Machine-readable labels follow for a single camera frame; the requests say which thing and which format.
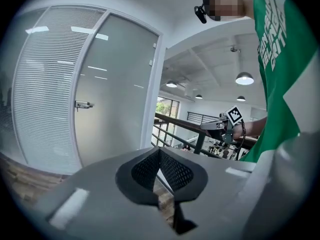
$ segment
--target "window blinds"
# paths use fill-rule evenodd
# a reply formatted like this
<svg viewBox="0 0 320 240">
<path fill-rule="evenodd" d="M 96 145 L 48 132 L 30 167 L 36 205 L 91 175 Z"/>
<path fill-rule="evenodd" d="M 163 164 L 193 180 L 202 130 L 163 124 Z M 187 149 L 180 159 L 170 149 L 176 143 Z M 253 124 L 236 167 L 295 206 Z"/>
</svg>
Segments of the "window blinds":
<svg viewBox="0 0 320 240">
<path fill-rule="evenodd" d="M 29 34 L 13 87 L 16 134 L 36 169 L 72 174 L 80 169 L 69 129 L 71 80 L 80 51 L 103 10 L 51 7 Z"/>
<path fill-rule="evenodd" d="M 14 18 L 2 39 L 0 47 L 0 153 L 26 164 L 17 143 L 12 121 L 12 83 L 21 49 L 32 28 L 45 9 L 34 10 Z"/>
</svg>

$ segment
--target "door handle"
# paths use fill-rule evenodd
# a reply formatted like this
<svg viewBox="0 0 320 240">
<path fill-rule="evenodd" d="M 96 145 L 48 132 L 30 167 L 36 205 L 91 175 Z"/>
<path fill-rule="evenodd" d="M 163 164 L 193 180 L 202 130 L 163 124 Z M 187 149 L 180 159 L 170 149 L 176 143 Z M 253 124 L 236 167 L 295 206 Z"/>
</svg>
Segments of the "door handle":
<svg viewBox="0 0 320 240">
<path fill-rule="evenodd" d="M 90 104 L 88 101 L 78 101 L 76 100 L 74 102 L 74 107 L 76 108 L 76 111 L 78 112 L 78 109 L 90 109 L 94 105 Z"/>
</svg>

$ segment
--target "white ceiling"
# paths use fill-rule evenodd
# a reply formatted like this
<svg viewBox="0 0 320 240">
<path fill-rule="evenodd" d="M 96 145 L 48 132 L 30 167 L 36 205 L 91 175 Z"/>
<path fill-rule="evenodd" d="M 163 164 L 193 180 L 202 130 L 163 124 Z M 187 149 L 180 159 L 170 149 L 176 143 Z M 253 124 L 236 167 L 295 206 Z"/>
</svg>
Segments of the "white ceiling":
<svg viewBox="0 0 320 240">
<path fill-rule="evenodd" d="M 201 94 L 205 100 L 235 102 L 242 95 L 245 103 L 264 108 L 258 45 L 258 37 L 252 33 L 209 41 L 183 51 L 164 62 L 160 90 L 185 98 L 183 86 L 188 84 L 194 90 L 193 97 Z M 232 47 L 238 51 L 231 52 Z M 250 73 L 254 83 L 238 85 L 235 80 L 240 72 Z M 180 85 L 169 88 L 165 85 L 169 80 Z"/>
</svg>

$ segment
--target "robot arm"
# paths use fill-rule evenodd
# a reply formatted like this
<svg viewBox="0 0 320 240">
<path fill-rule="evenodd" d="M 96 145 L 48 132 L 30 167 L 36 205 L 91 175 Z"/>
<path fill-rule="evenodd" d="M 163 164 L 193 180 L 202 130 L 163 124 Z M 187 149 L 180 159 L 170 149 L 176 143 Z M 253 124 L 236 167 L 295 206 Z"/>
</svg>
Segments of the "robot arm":
<svg viewBox="0 0 320 240">
<path fill-rule="evenodd" d="M 242 123 L 242 129 L 244 132 L 243 139 L 236 156 L 236 160 L 238 160 L 240 149 L 246 138 L 246 129 L 243 117 L 236 105 L 226 112 L 220 113 L 219 120 L 201 124 L 200 128 L 206 130 L 213 139 L 235 145 L 237 142 L 233 139 L 233 128 L 237 123 Z"/>
</svg>

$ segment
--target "black mesh fabric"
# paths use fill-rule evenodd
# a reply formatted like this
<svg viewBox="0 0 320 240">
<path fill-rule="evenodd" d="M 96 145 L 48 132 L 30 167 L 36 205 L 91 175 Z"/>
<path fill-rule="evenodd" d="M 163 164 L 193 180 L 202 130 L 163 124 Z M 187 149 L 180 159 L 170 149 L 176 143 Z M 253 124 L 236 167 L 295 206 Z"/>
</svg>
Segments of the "black mesh fabric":
<svg viewBox="0 0 320 240">
<path fill-rule="evenodd" d="M 160 168 L 173 191 L 185 187 L 194 177 L 191 169 L 160 151 Z"/>
<path fill-rule="evenodd" d="M 160 168 L 158 152 L 137 163 L 131 171 L 132 178 L 144 188 L 153 191 Z"/>
</svg>

